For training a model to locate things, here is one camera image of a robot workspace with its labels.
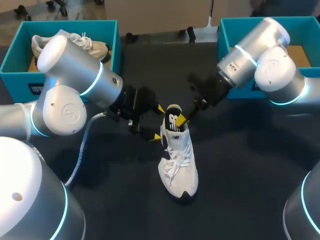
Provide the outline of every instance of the cardboard box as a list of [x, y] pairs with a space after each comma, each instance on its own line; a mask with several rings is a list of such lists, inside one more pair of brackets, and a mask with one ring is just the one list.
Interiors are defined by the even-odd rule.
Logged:
[[[300, 72], [306, 77], [320, 77], [320, 24], [317, 19], [313, 16], [273, 18], [289, 33], [287, 51]], [[222, 18], [218, 33], [219, 61], [262, 20], [263, 17]], [[254, 85], [251, 79], [242, 88], [232, 89], [228, 98], [265, 98]]]
[[19, 26], [0, 68], [0, 77], [15, 103], [38, 99], [45, 76], [41, 72], [28, 72], [33, 61], [31, 39], [33, 35], [52, 37], [60, 29], [101, 41], [110, 46], [110, 69], [120, 72], [121, 42], [116, 20], [84, 21], [24, 21]]

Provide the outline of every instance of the shoe tongue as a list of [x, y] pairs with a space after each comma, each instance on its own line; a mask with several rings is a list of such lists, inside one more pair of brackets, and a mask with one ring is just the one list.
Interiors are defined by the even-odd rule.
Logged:
[[166, 130], [168, 145], [174, 149], [183, 151], [186, 149], [189, 140], [189, 130], [186, 129], [183, 132]]
[[69, 39], [69, 38], [70, 38], [70, 34], [71, 34], [71, 33], [67, 32], [67, 31], [65, 31], [65, 30], [60, 29], [55, 36], [62, 35], [62, 36], [65, 36], [66, 38]]

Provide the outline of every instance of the black tag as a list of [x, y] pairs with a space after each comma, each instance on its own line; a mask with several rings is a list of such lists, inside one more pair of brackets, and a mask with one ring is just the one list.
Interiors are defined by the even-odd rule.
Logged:
[[28, 83], [28, 86], [33, 95], [40, 95], [44, 88], [43, 83]]

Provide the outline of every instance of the white cable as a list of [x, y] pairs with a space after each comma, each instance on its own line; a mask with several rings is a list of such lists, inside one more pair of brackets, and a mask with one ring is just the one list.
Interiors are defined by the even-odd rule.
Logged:
[[81, 146], [80, 146], [80, 151], [79, 151], [79, 156], [78, 156], [78, 161], [76, 162], [76, 165], [74, 167], [74, 170], [71, 174], [71, 176], [69, 177], [68, 181], [66, 181], [66, 183], [64, 184], [66, 187], [68, 187], [71, 182], [73, 181], [73, 179], [75, 178], [75, 175], [77, 174], [77, 171], [80, 167], [80, 164], [81, 164], [81, 160], [82, 160], [82, 154], [83, 154], [83, 151], [84, 151], [84, 147], [85, 147], [85, 144], [86, 144], [86, 140], [87, 140], [87, 137], [88, 137], [88, 133], [89, 133], [89, 129], [91, 127], [91, 124], [98, 118], [100, 117], [105, 117], [106, 115], [102, 112], [102, 113], [99, 113], [97, 115], [94, 115], [87, 123], [86, 127], [85, 127], [85, 131], [84, 131], [84, 135], [83, 135], [83, 139], [82, 139], [82, 143], [81, 143]]
[[35, 151], [35, 153], [38, 155], [38, 157], [40, 159], [42, 159], [44, 162], [46, 162], [44, 157], [41, 155], [41, 153], [38, 151], [38, 149], [33, 144], [31, 144], [30, 142], [26, 142], [26, 141], [24, 143], [27, 144], [30, 148], [32, 148], [32, 150]]
[[26, 131], [26, 142], [29, 142], [30, 137], [31, 137], [31, 124], [30, 124], [30, 119], [29, 119], [29, 113], [25, 107], [24, 104], [17, 102], [14, 105], [19, 105], [22, 110], [23, 110], [23, 116], [24, 116], [24, 126], [25, 126], [25, 131]]

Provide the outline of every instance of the new balance logo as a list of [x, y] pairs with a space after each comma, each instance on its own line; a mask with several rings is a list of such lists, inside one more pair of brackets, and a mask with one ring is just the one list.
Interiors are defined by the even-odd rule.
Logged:
[[178, 116], [176, 116], [176, 115], [173, 115], [173, 114], [169, 115], [170, 128], [173, 131], [180, 132], [180, 129], [176, 125], [177, 118], [178, 118]]

